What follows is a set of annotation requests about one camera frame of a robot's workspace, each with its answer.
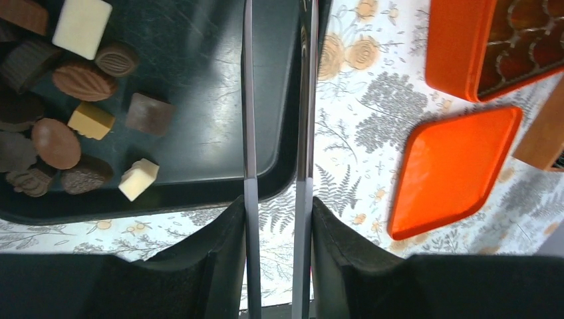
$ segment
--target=tablecloth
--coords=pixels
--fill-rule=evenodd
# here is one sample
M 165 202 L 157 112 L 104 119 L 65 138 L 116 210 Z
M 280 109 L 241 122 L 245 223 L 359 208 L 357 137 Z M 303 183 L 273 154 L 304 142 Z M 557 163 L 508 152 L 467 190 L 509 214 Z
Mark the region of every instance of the tablecloth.
M 393 241 L 386 232 L 398 165 L 413 127 L 515 104 L 524 109 L 525 118 L 514 148 L 559 80 L 558 76 L 544 80 L 488 104 L 438 92 L 424 80 L 428 21 L 429 0 L 334 0 L 317 85 L 315 194 L 341 221 L 401 257 L 534 253 L 564 217 L 564 179 L 513 158 L 507 159 L 488 202 L 475 215 L 404 241 Z M 293 185 L 260 207 L 264 306 L 291 301 L 294 200 Z M 147 259 L 207 225 L 221 211 L 55 226 L 0 221 L 0 251 Z M 241 308 L 246 308 L 246 285 Z

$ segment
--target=oval chocolate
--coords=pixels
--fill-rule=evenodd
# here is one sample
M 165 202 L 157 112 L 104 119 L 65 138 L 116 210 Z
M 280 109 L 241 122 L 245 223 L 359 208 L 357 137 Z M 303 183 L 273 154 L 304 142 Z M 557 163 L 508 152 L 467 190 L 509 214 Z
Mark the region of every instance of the oval chocolate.
M 116 79 L 88 62 L 66 62 L 53 72 L 53 83 L 63 93 L 82 101 L 96 102 L 118 90 Z
M 124 43 L 112 43 L 98 51 L 94 61 L 105 73 L 121 77 L 135 71 L 139 64 L 139 56 Z
M 74 167 L 80 160 L 80 143 L 72 130 L 52 118 L 39 120 L 31 130 L 39 157 L 58 169 Z
M 61 173 L 61 185 L 71 194 L 78 195 L 102 187 L 114 176 L 114 170 L 104 160 L 83 154 L 76 166 Z

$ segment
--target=orange lid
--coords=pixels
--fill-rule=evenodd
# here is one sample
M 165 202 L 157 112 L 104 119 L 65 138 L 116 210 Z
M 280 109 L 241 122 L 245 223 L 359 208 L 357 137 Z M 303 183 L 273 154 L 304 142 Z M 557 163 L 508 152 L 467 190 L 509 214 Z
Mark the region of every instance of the orange lid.
M 478 211 L 522 118 L 510 106 L 418 126 L 407 142 L 390 236 L 406 239 Z

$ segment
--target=metal rod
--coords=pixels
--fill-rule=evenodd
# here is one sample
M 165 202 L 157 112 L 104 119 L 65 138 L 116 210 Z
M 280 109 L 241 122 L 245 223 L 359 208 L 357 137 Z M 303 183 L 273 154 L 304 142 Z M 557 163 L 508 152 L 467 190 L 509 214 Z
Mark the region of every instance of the metal rod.
M 313 208 L 313 136 L 315 134 L 315 88 L 317 83 L 317 0 L 299 0 L 301 21 L 301 89 L 298 133 L 296 218 L 292 319 L 309 317 L 311 266 L 311 210 Z
M 249 318 L 261 317 L 261 266 L 259 246 L 259 192 L 255 142 L 255 89 L 253 80 L 253 1 L 245 0 L 241 53 L 243 102 L 244 196 L 247 239 L 247 293 Z

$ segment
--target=milk chocolate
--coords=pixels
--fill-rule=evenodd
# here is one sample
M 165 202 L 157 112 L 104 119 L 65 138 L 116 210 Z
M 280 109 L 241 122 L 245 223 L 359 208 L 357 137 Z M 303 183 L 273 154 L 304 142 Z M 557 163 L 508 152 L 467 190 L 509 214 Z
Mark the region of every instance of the milk chocolate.
M 39 120 L 31 130 L 31 140 L 39 157 L 50 166 L 69 169 L 80 160 L 78 139 L 68 126 L 57 120 Z
M 176 107 L 140 93 L 133 94 L 125 125 L 144 133 L 164 136 Z
M 4 20 L 0 20 L 0 43 L 14 42 L 19 39 L 19 34 L 15 27 Z
M 118 90 L 114 77 L 85 61 L 62 64 L 53 72 L 53 83 L 63 93 L 88 102 L 105 100 Z
M 24 29 L 46 35 L 49 13 L 32 0 L 0 0 L 0 19 Z
M 27 171 L 11 171 L 6 174 L 6 181 L 14 187 L 16 193 L 24 193 L 31 197 L 40 197 L 47 193 L 57 169 L 39 161 Z

